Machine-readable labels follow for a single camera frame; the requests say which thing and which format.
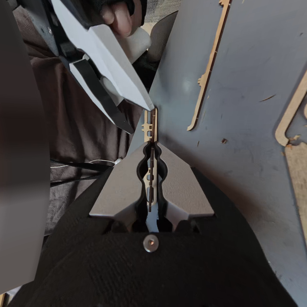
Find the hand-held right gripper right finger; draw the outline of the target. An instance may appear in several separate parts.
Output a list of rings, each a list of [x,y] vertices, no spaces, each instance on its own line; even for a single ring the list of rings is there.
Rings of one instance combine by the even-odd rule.
[[[155,142],[158,182],[158,228],[172,232],[181,221],[214,216],[192,168],[159,142]]]

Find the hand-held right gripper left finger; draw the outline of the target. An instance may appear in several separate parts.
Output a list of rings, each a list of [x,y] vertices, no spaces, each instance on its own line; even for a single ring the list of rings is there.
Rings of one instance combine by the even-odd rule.
[[[152,145],[146,142],[115,165],[89,215],[110,218],[126,227],[144,226],[148,216],[144,177]]]

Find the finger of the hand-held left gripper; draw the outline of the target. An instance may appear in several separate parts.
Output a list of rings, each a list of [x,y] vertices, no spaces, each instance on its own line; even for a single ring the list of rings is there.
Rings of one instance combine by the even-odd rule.
[[[69,41],[93,61],[117,93],[143,109],[154,109],[132,66],[150,47],[150,35],[138,28],[131,36],[119,38],[99,16],[90,18],[78,1],[52,1],[52,6]]]
[[[109,93],[102,86],[95,70],[86,59],[81,59],[69,64],[70,71],[84,89],[94,104],[118,128],[128,134],[133,134],[134,129],[125,115],[117,108]]]

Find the slotted wooden model part assembly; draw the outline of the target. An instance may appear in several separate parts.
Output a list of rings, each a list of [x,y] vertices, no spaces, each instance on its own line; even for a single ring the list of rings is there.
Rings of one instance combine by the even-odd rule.
[[[158,111],[157,109],[144,112],[144,124],[142,125],[144,132],[144,142],[154,144],[157,137]],[[148,171],[143,178],[146,188],[148,212],[151,213],[153,206],[157,204],[157,160],[155,158],[154,148],[150,150],[150,157],[147,161]]]

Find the person's left hand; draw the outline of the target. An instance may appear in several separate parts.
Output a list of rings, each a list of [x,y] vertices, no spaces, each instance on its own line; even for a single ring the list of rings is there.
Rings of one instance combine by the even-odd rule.
[[[132,32],[132,18],[124,2],[103,5],[100,15],[106,25],[120,37],[126,38]]]

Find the dark cloth garment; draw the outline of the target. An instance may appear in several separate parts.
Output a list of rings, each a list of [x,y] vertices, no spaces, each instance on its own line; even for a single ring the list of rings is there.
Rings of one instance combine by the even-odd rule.
[[[59,58],[26,44],[45,111],[50,158],[59,162],[124,158],[132,135],[117,128],[77,85]],[[142,108],[127,102],[118,107],[136,128]],[[74,167],[51,168],[51,181],[69,181],[95,172]],[[50,189],[45,236],[50,235],[68,206],[95,180],[65,183]]]

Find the grey woven fabric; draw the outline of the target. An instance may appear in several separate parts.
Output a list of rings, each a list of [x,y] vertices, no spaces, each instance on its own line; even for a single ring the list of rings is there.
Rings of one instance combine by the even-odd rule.
[[[151,45],[147,51],[147,60],[149,63],[158,63],[161,60],[177,14],[178,11],[175,11],[153,26],[150,34]]]

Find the short notched wooden strip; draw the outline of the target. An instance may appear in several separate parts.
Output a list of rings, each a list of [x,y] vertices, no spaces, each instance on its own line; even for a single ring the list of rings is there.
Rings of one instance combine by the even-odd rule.
[[[219,5],[222,7],[221,17],[217,26],[216,34],[213,41],[213,46],[210,52],[208,63],[205,73],[198,79],[198,85],[200,86],[200,92],[198,95],[197,103],[195,106],[194,114],[191,120],[191,124],[187,127],[187,131],[192,131],[198,122],[200,110],[203,104],[204,96],[209,84],[209,79],[213,70],[214,62],[217,56],[218,48],[220,45],[221,37],[224,31],[228,13],[232,4],[232,0],[219,0]]]

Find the plain plywood sheet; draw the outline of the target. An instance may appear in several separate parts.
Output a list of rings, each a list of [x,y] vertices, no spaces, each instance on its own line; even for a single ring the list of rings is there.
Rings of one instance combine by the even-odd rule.
[[[307,144],[285,147],[287,165],[294,189],[302,230],[307,242]]]

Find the wooden frame piece rounded corner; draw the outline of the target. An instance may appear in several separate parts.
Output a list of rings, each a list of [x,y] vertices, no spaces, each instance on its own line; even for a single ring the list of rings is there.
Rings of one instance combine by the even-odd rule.
[[[306,96],[307,92],[307,72],[305,71],[297,89],[295,90],[286,110],[283,114],[276,130],[275,139],[283,147],[286,147],[289,143],[289,139],[286,137],[286,131],[292,122],[301,102]]]

